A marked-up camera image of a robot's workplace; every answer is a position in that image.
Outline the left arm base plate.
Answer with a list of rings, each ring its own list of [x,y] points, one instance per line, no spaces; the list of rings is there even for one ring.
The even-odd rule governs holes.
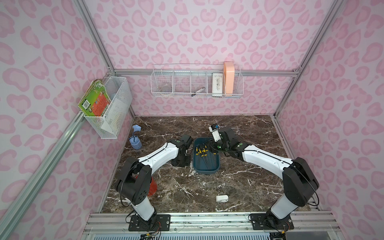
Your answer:
[[[151,232],[160,229],[162,232],[170,230],[171,215],[159,214],[153,215],[148,221],[145,221],[138,215],[132,215],[129,224],[129,232]]]

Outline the teal plastic storage box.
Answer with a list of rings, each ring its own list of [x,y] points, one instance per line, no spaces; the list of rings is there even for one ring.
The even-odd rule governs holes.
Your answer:
[[[194,140],[193,168],[198,174],[212,175],[220,168],[219,152],[214,150],[213,138]]]

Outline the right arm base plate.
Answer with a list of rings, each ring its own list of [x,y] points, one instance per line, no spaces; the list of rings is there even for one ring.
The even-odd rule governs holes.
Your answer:
[[[279,220],[267,213],[250,214],[248,220],[252,223],[253,230],[289,231],[295,228],[290,215]]]

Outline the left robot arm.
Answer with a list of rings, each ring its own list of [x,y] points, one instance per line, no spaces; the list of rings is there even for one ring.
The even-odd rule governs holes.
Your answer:
[[[115,183],[115,190],[121,198],[128,199],[133,210],[145,223],[153,222],[157,215],[148,198],[153,173],[167,162],[174,167],[188,166],[191,161],[188,149],[193,141],[191,136],[183,135],[166,142],[144,157],[129,157],[125,161]]]

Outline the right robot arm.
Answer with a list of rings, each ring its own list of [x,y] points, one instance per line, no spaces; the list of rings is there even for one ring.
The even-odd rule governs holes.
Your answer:
[[[239,140],[230,127],[220,128],[213,124],[209,131],[213,137],[209,146],[213,151],[253,164],[282,181],[283,193],[265,213],[263,225],[276,228],[287,222],[297,208],[304,207],[313,196],[317,196],[320,184],[305,159],[290,159],[264,151]]]

